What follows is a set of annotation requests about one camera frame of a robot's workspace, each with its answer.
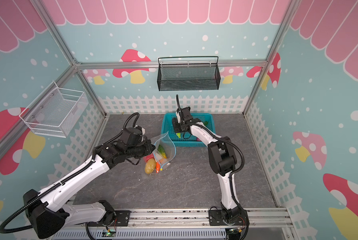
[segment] blue basket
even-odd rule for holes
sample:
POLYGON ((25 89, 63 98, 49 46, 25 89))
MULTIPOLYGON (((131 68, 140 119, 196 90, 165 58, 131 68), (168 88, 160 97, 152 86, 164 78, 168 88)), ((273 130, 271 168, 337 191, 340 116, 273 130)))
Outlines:
MULTIPOLYGON (((209 113, 191 113, 194 118, 199 118, 203 123, 208 122, 207 128, 212 132, 215 132, 214 118, 209 113)), ((166 113, 163 118, 162 131, 161 134, 168 131, 168 136, 173 141, 176 147, 205 147, 203 142, 196 141, 195 136, 191 136, 189 139, 183 139, 183 133, 181 133, 181 138, 178 138, 172 126, 172 119, 176 118, 175 113, 166 113)))

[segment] black mounting plate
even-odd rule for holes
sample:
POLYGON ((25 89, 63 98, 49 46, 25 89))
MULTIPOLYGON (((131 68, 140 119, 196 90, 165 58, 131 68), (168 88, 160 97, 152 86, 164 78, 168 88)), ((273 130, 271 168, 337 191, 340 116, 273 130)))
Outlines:
MULTIPOLYGON (((116 226, 117 227, 127 227, 128 226, 128 221, 130 220, 130 213, 131 211, 118 211, 115 210, 116 213, 116 226)), ((95 223, 95 222, 90 222, 88 224, 89 227, 102 227, 103 225, 100 223, 95 223)))
POLYGON ((225 223, 223 220, 223 215, 221 210, 215 210, 215 209, 209 210, 208 218, 209 218, 210 226, 242 226, 243 225, 242 220, 236 221, 232 225, 225 223))

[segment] table surface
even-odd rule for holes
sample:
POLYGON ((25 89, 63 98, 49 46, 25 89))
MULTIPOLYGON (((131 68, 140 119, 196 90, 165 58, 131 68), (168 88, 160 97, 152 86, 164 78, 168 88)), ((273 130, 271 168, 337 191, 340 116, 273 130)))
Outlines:
MULTIPOLYGON (((118 134, 129 115, 110 115, 101 136, 103 143, 118 134)), ((163 114, 141 114, 137 125, 148 138, 160 135, 163 114)), ((237 197, 242 207, 275 207, 268 182, 242 114, 213 114, 215 131, 228 136, 243 152, 244 168, 235 174, 237 197)), ((240 165, 239 154, 237 167, 240 165)), ((125 161, 100 175, 83 189, 74 204, 107 200, 116 209, 220 207, 217 175, 211 170, 206 147, 177 147, 171 165, 159 174, 144 173, 125 161)))

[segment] white picket fence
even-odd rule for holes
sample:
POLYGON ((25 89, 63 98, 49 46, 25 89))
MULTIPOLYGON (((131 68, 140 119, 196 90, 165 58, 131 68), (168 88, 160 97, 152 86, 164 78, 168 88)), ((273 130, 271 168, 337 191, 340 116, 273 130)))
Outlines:
POLYGON ((275 150, 276 144, 271 141, 272 135, 268 135, 268 127, 265 127, 265 121, 259 114, 256 102, 253 102, 247 116, 254 143, 259 149, 258 155, 269 177, 270 184, 276 190, 273 194, 280 206, 288 209, 298 237, 302 240, 316 240, 317 230, 308 224, 309 213, 303 211, 300 206, 302 199, 297 197, 294 192, 295 185, 291 184, 288 179, 290 173, 283 168, 285 162, 279 159, 280 152, 275 150))
POLYGON ((60 154, 60 163, 54 164, 55 173, 47 175, 50 180, 48 185, 66 176, 86 161, 88 155, 91 154, 89 146, 94 141, 102 115, 95 105, 90 104, 89 107, 89 109, 86 109, 87 115, 83 116, 83 122, 79 122, 79 128, 73 129, 75 137, 70 137, 70 145, 65 145, 66 153, 60 154))
MULTIPOLYGON (((248 99, 248 96, 245 96, 245 98, 241 98, 240 96, 237 96, 237 98, 233 98, 232 96, 229 98, 225 96, 221 98, 217 96, 213 98, 209 96, 206 98, 202 96, 199 98, 194 98, 194 96, 187 98, 183 96, 179 101, 182 108, 190 106, 191 112, 241 113, 248 99)), ((171 96, 168 96, 168 98, 164 98, 163 96, 160 98, 156 98, 155 96, 152 98, 148 98, 147 96, 144 98, 139 96, 137 98, 132 98, 131 96, 125 98, 122 96, 120 99, 117 97, 110 99, 107 96, 105 99, 99 98, 99 100, 107 113, 172 113, 177 109, 176 99, 171 96)))

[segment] potato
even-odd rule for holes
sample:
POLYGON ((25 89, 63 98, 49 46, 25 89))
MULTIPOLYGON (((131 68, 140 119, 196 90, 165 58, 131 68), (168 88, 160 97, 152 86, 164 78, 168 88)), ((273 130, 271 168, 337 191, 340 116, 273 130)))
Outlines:
POLYGON ((153 158, 150 158, 147 163, 146 163, 146 166, 144 167, 144 171, 147 173, 147 174, 150 174, 153 172, 153 170, 155 169, 156 167, 156 162, 155 162, 155 159, 153 158))

